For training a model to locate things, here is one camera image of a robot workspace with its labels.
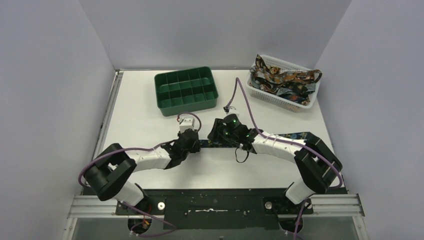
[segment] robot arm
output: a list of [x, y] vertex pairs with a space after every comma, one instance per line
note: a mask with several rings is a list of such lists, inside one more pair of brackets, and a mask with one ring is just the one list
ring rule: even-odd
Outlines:
[[325, 194], [336, 178], [336, 174], [323, 160], [295, 143], [315, 150], [339, 172], [342, 170], [343, 166], [333, 152], [312, 133], [308, 133], [307, 139], [296, 140], [259, 130], [264, 136], [267, 136], [264, 137], [255, 128], [247, 128], [246, 125], [241, 124], [238, 118], [239, 114], [234, 107], [224, 109], [227, 112], [226, 117], [215, 119], [208, 139], [213, 142], [233, 143], [235, 147], [248, 153], [271, 155], [296, 164], [301, 178], [285, 192], [285, 197], [293, 204], [297, 205], [315, 193]]
[[181, 164], [189, 153], [200, 151], [199, 134], [194, 130], [193, 117], [184, 117], [179, 123], [178, 139], [161, 144], [150, 151], [128, 155], [119, 143], [106, 148], [98, 158], [104, 157], [87, 169], [84, 178], [101, 201], [116, 199], [131, 206], [142, 205], [145, 194], [136, 184], [128, 181], [134, 172], [149, 169], [171, 169]]

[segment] screw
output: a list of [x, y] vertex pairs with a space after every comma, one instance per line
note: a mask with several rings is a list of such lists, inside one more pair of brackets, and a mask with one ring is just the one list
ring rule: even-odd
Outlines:
[[265, 202], [265, 208], [266, 209], [272, 209], [273, 208], [273, 204], [270, 201]]
[[157, 209], [159, 209], [159, 210], [164, 210], [164, 209], [165, 209], [165, 203], [163, 203], [163, 202], [159, 202], [159, 203], [157, 204]]

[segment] black clamp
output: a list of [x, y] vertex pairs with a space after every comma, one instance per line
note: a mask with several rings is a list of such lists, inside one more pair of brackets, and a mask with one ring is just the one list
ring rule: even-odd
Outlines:
[[[315, 150], [326, 158], [338, 172], [343, 168], [342, 163], [321, 140], [321, 138], [308, 132], [305, 145]], [[294, 160], [306, 186], [317, 194], [325, 194], [331, 183], [336, 179], [336, 173], [321, 159], [305, 148], [296, 151]]]
[[[107, 147], [100, 156], [122, 149], [119, 143]], [[111, 169], [109, 164], [117, 166]], [[90, 184], [100, 201], [113, 198], [124, 186], [137, 164], [125, 152], [119, 152], [96, 162], [84, 174], [85, 180]]]
[[186, 160], [189, 153], [200, 152], [199, 133], [192, 129], [187, 129], [183, 133], [178, 133], [178, 139], [173, 142], [173, 145], [169, 142], [161, 147], [168, 152], [171, 158], [165, 169], [171, 169]]
[[213, 143], [231, 144], [235, 148], [241, 147], [244, 151], [256, 154], [252, 143], [257, 135], [256, 129], [242, 124], [236, 114], [229, 114], [223, 119], [215, 118], [207, 139]]

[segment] white table surface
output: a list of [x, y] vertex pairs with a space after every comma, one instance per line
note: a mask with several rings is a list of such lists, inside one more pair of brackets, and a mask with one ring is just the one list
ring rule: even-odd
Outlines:
[[[177, 137], [176, 116], [164, 117], [156, 104], [154, 77], [169, 71], [127, 70], [124, 72], [104, 149], [120, 143], [124, 148], [151, 148]], [[246, 86], [248, 70], [213, 70], [219, 94], [215, 108], [195, 112], [202, 120], [200, 139], [207, 139], [215, 118], [223, 118], [230, 100], [235, 78]], [[333, 150], [320, 106], [316, 100], [310, 109], [294, 113], [248, 96], [253, 116], [259, 128], [268, 133], [285, 134], [311, 132]], [[240, 89], [231, 104], [240, 111], [240, 121], [252, 128], [252, 122]], [[238, 151], [239, 158], [245, 156]], [[297, 166], [289, 161], [263, 154], [251, 154], [245, 163], [237, 163], [233, 148], [203, 148], [190, 154], [181, 165], [163, 170], [135, 172], [129, 180], [144, 189], [252, 189], [286, 188], [300, 177]]]

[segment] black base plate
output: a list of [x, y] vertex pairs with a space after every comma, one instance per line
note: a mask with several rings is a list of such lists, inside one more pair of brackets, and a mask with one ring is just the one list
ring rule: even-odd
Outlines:
[[[178, 229], [279, 229], [275, 213], [265, 209], [266, 201], [279, 202], [285, 188], [260, 189], [170, 189], [144, 190], [149, 196], [152, 215], [165, 215], [165, 221]], [[165, 203], [158, 210], [158, 203]], [[298, 214], [299, 208], [278, 214]], [[305, 209], [303, 214], [313, 213]], [[117, 205], [117, 215], [137, 215], [132, 210]]]
[[[272, 209], [266, 209], [265, 203], [270, 202], [272, 203]], [[263, 203], [263, 210], [265, 211], [265, 214], [267, 215], [275, 215], [276, 213], [278, 215], [293, 215], [293, 214], [299, 214], [299, 211], [301, 210], [302, 204], [294, 205], [292, 202], [283, 201], [281, 197], [264, 197], [262, 200]], [[312, 204], [311, 199], [307, 199], [305, 205]], [[312, 207], [304, 208], [303, 209], [303, 215], [313, 214], [314, 210]]]

